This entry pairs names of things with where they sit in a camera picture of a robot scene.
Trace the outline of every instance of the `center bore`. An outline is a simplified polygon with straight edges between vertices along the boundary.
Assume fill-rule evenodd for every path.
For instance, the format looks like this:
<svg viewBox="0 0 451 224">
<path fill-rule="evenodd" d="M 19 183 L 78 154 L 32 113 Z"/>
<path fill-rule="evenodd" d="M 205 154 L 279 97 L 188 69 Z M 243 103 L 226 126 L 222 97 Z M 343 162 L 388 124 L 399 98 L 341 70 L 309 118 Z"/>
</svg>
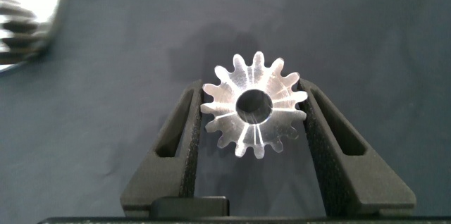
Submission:
<svg viewBox="0 0 451 224">
<path fill-rule="evenodd" d="M 265 121 L 273 108 L 269 96 L 257 89 L 244 92 L 237 100 L 236 110 L 246 123 L 257 124 Z"/>
</svg>

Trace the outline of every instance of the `blurred gear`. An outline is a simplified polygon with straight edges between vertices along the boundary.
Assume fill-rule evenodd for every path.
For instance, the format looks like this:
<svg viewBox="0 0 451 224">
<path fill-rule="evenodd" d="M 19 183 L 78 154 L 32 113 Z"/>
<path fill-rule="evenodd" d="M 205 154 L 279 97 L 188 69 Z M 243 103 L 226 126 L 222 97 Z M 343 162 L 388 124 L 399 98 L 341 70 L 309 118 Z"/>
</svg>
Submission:
<svg viewBox="0 0 451 224">
<path fill-rule="evenodd" d="M 17 64 L 37 53 L 39 23 L 14 0 L 0 0 L 0 64 Z"/>
<path fill-rule="evenodd" d="M 0 73 L 43 51 L 67 0 L 0 0 Z"/>
<path fill-rule="evenodd" d="M 216 66 L 219 86 L 205 84 L 204 91 L 214 98 L 201 105 L 202 113 L 210 113 L 214 120 L 206 125 L 207 132 L 222 132 L 218 147 L 235 142 L 235 155 L 244 156 L 252 147 L 258 159 L 264 157 L 264 147 L 269 144 L 274 151 L 283 150 L 280 138 L 297 138 L 291 124 L 305 120 L 306 113 L 295 108 L 296 103 L 307 99 L 307 93 L 294 92 L 292 86 L 299 82 L 299 73 L 282 77 L 283 59 L 276 59 L 270 68 L 264 66 L 264 55 L 258 51 L 251 66 L 236 54 L 233 56 L 235 71 L 229 73 Z"/>
</svg>

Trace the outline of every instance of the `spur gear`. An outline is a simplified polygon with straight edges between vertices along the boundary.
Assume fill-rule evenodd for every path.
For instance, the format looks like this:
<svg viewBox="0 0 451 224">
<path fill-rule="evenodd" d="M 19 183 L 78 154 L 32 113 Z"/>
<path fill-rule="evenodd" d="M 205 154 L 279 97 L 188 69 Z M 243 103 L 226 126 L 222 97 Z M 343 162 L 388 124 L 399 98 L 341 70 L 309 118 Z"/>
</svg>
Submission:
<svg viewBox="0 0 451 224">
<path fill-rule="evenodd" d="M 203 90 L 214 98 L 201 105 L 202 113 L 215 118 L 205 128 L 207 132 L 220 130 L 218 147 L 235 142 L 235 155 L 242 157 L 252 147 L 258 159 L 264 157 L 264 147 L 269 144 L 274 151 L 283 150 L 280 138 L 297 138 L 291 124 L 305 120 L 306 113 L 295 108 L 296 103 L 307 99 L 307 93 L 294 92 L 291 87 L 299 81 L 299 73 L 282 77 L 283 59 L 276 59 L 270 68 L 264 66 L 264 55 L 258 51 L 253 64 L 247 66 L 241 55 L 233 56 L 235 71 L 224 67 L 214 68 L 221 80 L 219 86 L 205 84 Z"/>
</svg>

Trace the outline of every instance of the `gear hub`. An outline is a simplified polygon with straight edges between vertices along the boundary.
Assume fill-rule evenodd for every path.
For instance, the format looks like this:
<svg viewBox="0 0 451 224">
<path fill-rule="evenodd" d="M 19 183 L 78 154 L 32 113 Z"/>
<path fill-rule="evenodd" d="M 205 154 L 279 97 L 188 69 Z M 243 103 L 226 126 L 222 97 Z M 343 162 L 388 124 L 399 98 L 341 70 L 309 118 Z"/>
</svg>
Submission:
<svg viewBox="0 0 451 224">
<path fill-rule="evenodd" d="M 222 136 L 218 147 L 224 148 L 235 142 L 235 155 L 242 157 L 252 147 L 258 159 L 264 157 L 264 147 L 269 144 L 274 151 L 283 150 L 280 138 L 297 138 L 291 124 L 305 120 L 306 113 L 296 109 L 296 103 L 307 99 L 307 93 L 294 92 L 292 86 L 299 81 L 299 73 L 282 77 L 283 59 L 276 59 L 270 68 L 264 66 L 264 55 L 258 51 L 251 66 L 236 54 L 233 56 L 235 71 L 229 73 L 216 66 L 219 86 L 205 84 L 204 91 L 214 98 L 201 105 L 202 113 L 215 118 L 206 125 L 207 132 L 220 130 Z"/>
</svg>

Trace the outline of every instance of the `black clamp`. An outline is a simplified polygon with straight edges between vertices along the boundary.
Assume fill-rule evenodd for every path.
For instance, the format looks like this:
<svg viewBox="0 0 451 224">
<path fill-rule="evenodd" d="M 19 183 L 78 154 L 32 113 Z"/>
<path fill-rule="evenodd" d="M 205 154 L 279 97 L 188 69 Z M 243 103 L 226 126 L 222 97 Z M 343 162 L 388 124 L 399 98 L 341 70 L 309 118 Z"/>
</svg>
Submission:
<svg viewBox="0 0 451 224">
<path fill-rule="evenodd" d="M 304 126 L 327 215 L 409 216 L 413 191 L 316 85 L 301 79 L 298 89 L 309 95 L 299 107 L 307 113 Z M 127 217 L 228 216 L 225 197 L 193 198 L 202 103 L 198 80 L 183 92 L 122 193 Z"/>
</svg>

